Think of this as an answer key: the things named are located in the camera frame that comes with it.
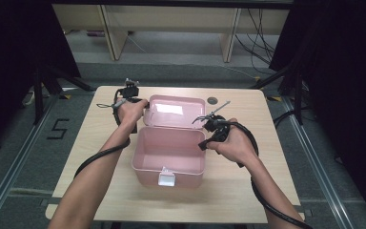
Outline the pink plastic storage box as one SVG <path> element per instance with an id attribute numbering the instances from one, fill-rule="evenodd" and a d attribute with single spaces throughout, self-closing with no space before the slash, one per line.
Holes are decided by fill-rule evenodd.
<path id="1" fill-rule="evenodd" d="M 132 167 L 143 185 L 197 188 L 205 172 L 206 139 L 196 119 L 206 114 L 201 98 L 153 95 L 137 136 Z"/>

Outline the aluminium floor rail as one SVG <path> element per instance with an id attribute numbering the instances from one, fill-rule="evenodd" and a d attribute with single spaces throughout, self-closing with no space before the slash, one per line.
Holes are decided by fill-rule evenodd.
<path id="1" fill-rule="evenodd" d="M 318 155 L 309 139 L 304 127 L 296 119 L 294 114 L 290 115 L 292 126 L 295 130 L 298 140 L 306 154 L 306 157 L 312 167 L 320 189 L 326 198 L 326 201 L 335 217 L 335 221 L 340 229 L 355 229 L 354 224 L 343 204 L 338 192 L 326 173 Z"/>
<path id="2" fill-rule="evenodd" d="M 7 170 L 3 180 L 0 183 L 0 210 L 9 195 L 10 189 L 13 183 L 17 180 L 24 164 L 26 163 L 31 149 L 34 146 L 37 138 L 41 134 L 42 129 L 51 113 L 52 107 L 56 104 L 59 99 L 58 95 L 51 95 L 45 108 L 43 109 L 43 114 L 40 119 L 32 126 L 25 142 L 23 143 L 21 149 L 19 150 L 17 156 L 13 160 L 11 166 Z"/>

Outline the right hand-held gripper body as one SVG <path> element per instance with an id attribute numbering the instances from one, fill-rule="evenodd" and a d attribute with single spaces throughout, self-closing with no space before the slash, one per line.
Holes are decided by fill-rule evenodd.
<path id="1" fill-rule="evenodd" d="M 204 143 L 209 143 L 211 141 L 223 142 L 227 138 L 230 128 L 228 127 L 226 119 L 223 116 L 218 115 L 217 112 L 228 104 L 230 104 L 229 100 L 209 114 L 198 116 L 193 121 L 193 124 L 196 121 L 204 122 L 203 128 L 213 134 L 211 137 L 204 140 Z"/>

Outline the black metal stand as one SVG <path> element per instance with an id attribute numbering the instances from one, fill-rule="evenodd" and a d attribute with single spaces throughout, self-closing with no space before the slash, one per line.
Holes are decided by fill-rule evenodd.
<path id="1" fill-rule="evenodd" d="M 94 87 L 82 82 L 77 76 L 65 73 L 50 65 L 39 65 L 33 74 L 33 89 L 34 89 L 34 105 L 35 117 L 34 124 L 37 124 L 43 117 L 43 88 L 46 88 L 49 94 L 60 95 L 63 89 L 57 79 L 62 78 L 87 92 L 93 92 Z"/>
<path id="2" fill-rule="evenodd" d="M 260 90 L 264 86 L 282 78 L 277 91 L 280 95 L 289 95 L 293 93 L 295 96 L 294 108 L 289 111 L 289 115 L 294 115 L 295 119 L 300 125 L 303 124 L 301 115 L 301 96 L 302 96 L 302 76 L 301 72 L 297 70 L 292 64 L 284 67 L 282 70 L 272 74 L 264 80 L 258 80 L 252 89 Z"/>

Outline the person's left hand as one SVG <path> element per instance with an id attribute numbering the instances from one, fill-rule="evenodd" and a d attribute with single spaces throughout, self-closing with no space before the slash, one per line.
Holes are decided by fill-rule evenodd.
<path id="1" fill-rule="evenodd" d="M 122 126 L 134 127 L 143 114 L 144 108 L 139 104 L 139 101 L 136 103 L 125 101 L 118 107 L 118 115 Z"/>

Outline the black curtain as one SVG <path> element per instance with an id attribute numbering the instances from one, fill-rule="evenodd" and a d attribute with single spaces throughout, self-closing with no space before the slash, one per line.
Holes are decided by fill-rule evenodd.
<path id="1" fill-rule="evenodd" d="M 366 0 L 291 0 L 271 68 L 295 57 L 315 22 L 303 79 L 315 113 L 366 201 Z"/>
<path id="2" fill-rule="evenodd" d="M 47 83 L 78 77 L 71 49 L 50 0 L 0 0 L 0 135 L 36 73 Z"/>

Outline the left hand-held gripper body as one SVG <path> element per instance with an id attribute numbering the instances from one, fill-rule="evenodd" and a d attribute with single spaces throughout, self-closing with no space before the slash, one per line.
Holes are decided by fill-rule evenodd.
<path id="1" fill-rule="evenodd" d="M 129 78 L 125 80 L 125 87 L 120 91 L 122 98 L 126 101 L 136 103 L 139 101 L 138 81 L 133 81 Z"/>

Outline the person's right hand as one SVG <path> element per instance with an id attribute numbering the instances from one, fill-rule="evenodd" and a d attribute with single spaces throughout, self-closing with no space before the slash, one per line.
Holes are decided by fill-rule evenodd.
<path id="1" fill-rule="evenodd" d="M 238 127 L 234 126 L 236 118 L 231 123 L 229 134 L 224 142 L 211 141 L 207 148 L 215 150 L 228 160 L 243 164 L 248 170 L 253 170 L 260 164 L 255 148 L 249 138 Z"/>

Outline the light wooden shelf unit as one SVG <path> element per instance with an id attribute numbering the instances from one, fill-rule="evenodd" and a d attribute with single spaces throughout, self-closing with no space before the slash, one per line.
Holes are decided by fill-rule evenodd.
<path id="1" fill-rule="evenodd" d="M 65 31 L 102 31 L 113 60 L 120 58 L 130 31 L 206 32 L 219 35 L 222 59 L 231 60 L 240 33 L 279 35 L 287 10 L 54 4 Z"/>

